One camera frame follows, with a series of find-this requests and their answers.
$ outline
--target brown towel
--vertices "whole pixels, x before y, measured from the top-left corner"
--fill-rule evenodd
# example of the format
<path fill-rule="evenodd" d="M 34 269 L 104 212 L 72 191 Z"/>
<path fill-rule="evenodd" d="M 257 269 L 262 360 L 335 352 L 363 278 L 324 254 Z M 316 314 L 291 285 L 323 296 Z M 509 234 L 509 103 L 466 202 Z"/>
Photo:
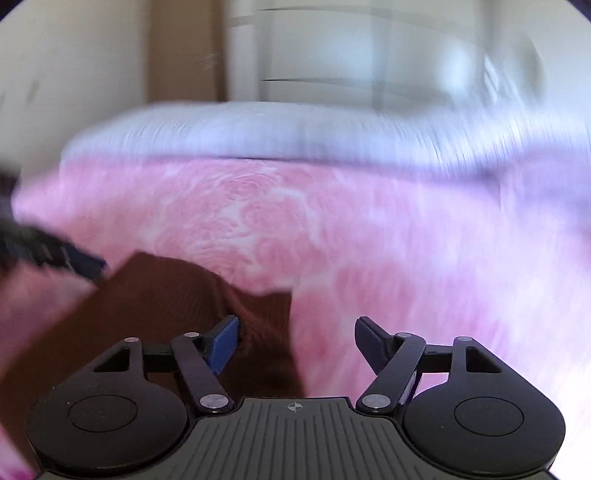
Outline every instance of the brown towel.
<path fill-rule="evenodd" d="M 0 422 L 33 465 L 24 423 L 42 393 L 125 337 L 167 343 L 229 314 L 240 319 L 241 342 L 219 379 L 232 399 L 302 397 L 290 306 L 289 293 L 249 295 L 197 265 L 136 254 L 12 364 L 0 382 Z"/>

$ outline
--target bedroom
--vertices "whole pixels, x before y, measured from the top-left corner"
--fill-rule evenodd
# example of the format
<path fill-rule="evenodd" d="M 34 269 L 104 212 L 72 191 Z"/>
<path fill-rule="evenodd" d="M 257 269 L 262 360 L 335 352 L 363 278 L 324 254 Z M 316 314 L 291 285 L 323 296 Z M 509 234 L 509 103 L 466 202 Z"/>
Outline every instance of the bedroom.
<path fill-rule="evenodd" d="M 226 41 L 210 33 L 195 61 L 190 21 L 177 38 L 193 47 L 154 51 L 145 2 L 61 0 L 66 17 L 27 3 L 51 10 L 25 0 L 0 24 L 10 66 L 0 85 L 14 88 L 2 97 L 0 155 L 23 168 L 18 219 L 115 268 L 143 249 L 253 293 L 291 290 L 310 395 L 355 398 L 367 385 L 368 367 L 347 353 L 360 315 L 445 345 L 473 335 L 561 408 L 568 433 L 554 471 L 580 475 L 591 439 L 588 353 L 573 349 L 591 303 L 591 26 L 581 13 L 561 0 L 238 2 Z M 178 20 L 168 13 L 164 31 Z M 76 21 L 91 18 L 96 28 Z M 29 22 L 55 43 L 3 36 Z M 169 83 L 155 92 L 159 64 Z M 223 71 L 229 99 L 266 103 L 142 107 L 221 100 Z M 187 76 L 209 87 L 178 94 Z M 269 103 L 281 101 L 333 105 Z M 14 272 L 1 292 L 4 365 L 87 292 Z M 548 355 L 540 344 L 557 326 Z M 334 335 L 338 348 L 318 351 Z"/>

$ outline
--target crosshair marking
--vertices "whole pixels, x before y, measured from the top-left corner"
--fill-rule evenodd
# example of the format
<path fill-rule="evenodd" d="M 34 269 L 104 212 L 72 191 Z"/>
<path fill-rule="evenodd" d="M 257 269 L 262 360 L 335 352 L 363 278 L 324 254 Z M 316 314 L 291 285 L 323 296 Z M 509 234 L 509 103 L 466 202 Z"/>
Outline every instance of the crosshair marking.
<path fill-rule="evenodd" d="M 287 408 L 289 408 L 292 412 L 300 411 L 304 406 L 301 403 L 293 402 L 290 403 Z"/>

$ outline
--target wall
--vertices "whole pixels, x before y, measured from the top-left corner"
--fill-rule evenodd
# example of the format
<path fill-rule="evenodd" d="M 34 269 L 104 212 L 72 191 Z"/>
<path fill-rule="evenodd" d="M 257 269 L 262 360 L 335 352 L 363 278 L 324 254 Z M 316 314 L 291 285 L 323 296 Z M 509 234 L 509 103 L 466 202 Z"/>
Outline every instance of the wall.
<path fill-rule="evenodd" d="M 224 100 L 223 0 L 152 0 L 148 99 Z"/>
<path fill-rule="evenodd" d="M 0 161 L 30 178 L 145 102 L 147 0 L 25 0 L 0 22 Z"/>
<path fill-rule="evenodd" d="M 566 0 L 496 0 L 496 55 L 522 90 L 591 116 L 591 23 Z"/>

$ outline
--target bed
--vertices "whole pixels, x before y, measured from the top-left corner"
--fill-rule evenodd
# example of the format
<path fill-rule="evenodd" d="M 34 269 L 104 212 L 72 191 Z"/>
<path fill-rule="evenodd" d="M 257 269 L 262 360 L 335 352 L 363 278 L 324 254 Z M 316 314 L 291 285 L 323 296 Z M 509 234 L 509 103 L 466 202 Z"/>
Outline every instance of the bed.
<path fill-rule="evenodd" d="M 389 61 L 351 69 L 347 56 L 286 65 L 275 60 L 290 58 L 297 45 L 288 40 L 311 24 L 306 6 L 259 14 L 233 4 L 230 95 L 265 102 L 155 105 L 85 130 L 58 171 L 23 186 L 14 212 L 112 268 L 140 249 L 251 293 L 291 290 L 293 352 L 309 396 L 355 399 L 373 378 L 354 345 L 361 315 L 430 343 L 473 336 L 560 407 L 567 437 L 553 471 L 574 480 L 591 442 L 589 124 L 531 101 L 535 79 L 524 90 L 501 75 L 470 37 L 474 2 L 454 4 L 447 13 L 457 18 L 445 24 L 463 37 L 440 52 L 459 62 L 454 78 L 439 75 L 440 56 L 406 73 Z M 350 31 L 343 15 L 370 7 L 381 8 L 331 5 L 318 22 L 337 18 L 331 25 Z M 390 39 L 398 21 L 387 10 L 384 22 L 353 21 L 360 33 L 345 50 L 383 51 L 377 39 Z M 416 30 L 429 15 L 396 14 L 410 25 L 401 41 L 419 39 L 425 51 L 438 42 Z M 261 57 L 257 39 L 278 31 L 279 53 Z M 306 41 L 300 57 L 319 40 Z M 412 59 L 394 57 L 402 67 Z M 90 289 L 20 265 L 0 288 L 0 375 Z M 443 380 L 427 376 L 422 388 Z M 31 475 L 0 436 L 0 478 Z"/>

